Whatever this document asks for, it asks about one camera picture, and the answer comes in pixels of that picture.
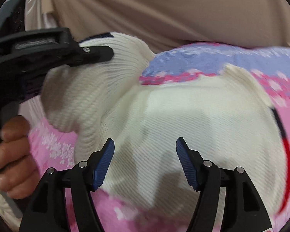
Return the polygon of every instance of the blue gripper pad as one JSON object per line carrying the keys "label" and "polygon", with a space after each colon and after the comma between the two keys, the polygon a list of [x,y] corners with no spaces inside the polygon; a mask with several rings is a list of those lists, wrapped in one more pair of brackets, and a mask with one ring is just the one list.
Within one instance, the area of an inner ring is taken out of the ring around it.
{"label": "blue gripper pad", "polygon": [[197,170],[194,168],[191,159],[189,158],[189,148],[183,138],[178,138],[176,141],[176,152],[184,170],[188,184],[197,189]]}
{"label": "blue gripper pad", "polygon": [[106,147],[103,148],[104,153],[98,162],[98,165],[93,173],[93,188],[96,191],[98,187],[103,184],[104,178],[106,176],[108,167],[111,163],[115,152],[115,144],[112,139],[108,139],[106,142]]}

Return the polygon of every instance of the pink fabric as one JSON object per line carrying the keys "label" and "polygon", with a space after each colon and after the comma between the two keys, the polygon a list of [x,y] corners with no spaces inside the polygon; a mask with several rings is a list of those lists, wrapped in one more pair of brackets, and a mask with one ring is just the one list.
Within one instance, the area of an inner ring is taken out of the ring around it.
{"label": "pink fabric", "polygon": [[[145,84],[164,84],[197,79],[202,72],[189,70],[178,76],[166,75],[160,72],[154,77],[140,77],[140,82]],[[275,98],[279,90],[280,78],[270,78],[277,84],[269,85],[268,79],[263,75],[253,73],[259,80],[268,94]],[[288,99],[280,97],[280,101],[275,101],[277,110],[281,116],[290,143],[290,102]],[[57,170],[72,168],[74,165],[73,151],[77,135],[75,133],[60,133],[51,127],[46,119],[43,119],[30,133],[29,139],[32,146],[32,154],[38,163],[41,175],[47,168],[54,167]],[[185,232],[188,224],[180,221],[169,221],[157,216],[152,216],[123,203],[120,200],[110,197],[102,190],[92,193],[92,198],[97,209],[105,232]],[[73,205],[70,191],[66,190],[67,209],[69,223],[72,232],[78,231],[73,212]],[[276,217],[272,217],[273,231],[279,231],[290,218],[290,198],[286,209]]]}
{"label": "pink fabric", "polygon": [[[33,157],[36,159],[41,175],[47,168],[66,170],[74,166],[73,151],[77,135],[61,133],[43,119],[31,130],[29,140]],[[98,216],[105,232],[184,232],[187,224],[153,217],[146,212],[129,206],[98,190],[92,193]],[[71,191],[66,190],[69,224],[72,232],[78,231],[73,210]]]}

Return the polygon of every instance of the human hand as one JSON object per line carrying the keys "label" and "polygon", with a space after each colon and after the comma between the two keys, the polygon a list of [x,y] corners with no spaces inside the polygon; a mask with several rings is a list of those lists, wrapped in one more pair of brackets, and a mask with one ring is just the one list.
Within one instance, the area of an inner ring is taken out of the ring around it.
{"label": "human hand", "polygon": [[13,199],[31,195],[39,183],[36,161],[30,153],[27,135],[30,124],[23,116],[8,121],[0,132],[0,191]]}

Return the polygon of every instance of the white knit fabric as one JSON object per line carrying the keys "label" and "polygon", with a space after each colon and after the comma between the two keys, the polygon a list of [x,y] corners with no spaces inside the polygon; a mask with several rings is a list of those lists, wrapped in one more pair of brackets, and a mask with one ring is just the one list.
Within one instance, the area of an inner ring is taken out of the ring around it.
{"label": "white knit fabric", "polygon": [[[272,103],[250,73],[227,65],[217,77],[140,86],[138,77],[154,54],[137,38],[112,35],[81,46],[108,45],[113,60],[61,66],[45,80],[46,117],[55,128],[78,133],[75,161],[87,160],[112,138],[115,154],[102,188],[149,212],[189,220],[198,194],[176,154],[176,139],[183,136],[219,167],[244,167],[268,213],[276,213],[285,191],[286,156]],[[217,223],[223,195],[222,189]]]}

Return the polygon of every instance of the beige fabric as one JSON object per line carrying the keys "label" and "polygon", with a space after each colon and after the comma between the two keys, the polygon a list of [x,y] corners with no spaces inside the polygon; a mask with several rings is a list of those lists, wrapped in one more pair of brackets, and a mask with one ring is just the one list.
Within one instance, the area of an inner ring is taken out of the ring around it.
{"label": "beige fabric", "polygon": [[290,46],[286,0],[42,0],[76,40],[103,32],[143,39],[154,52],[193,41]]}

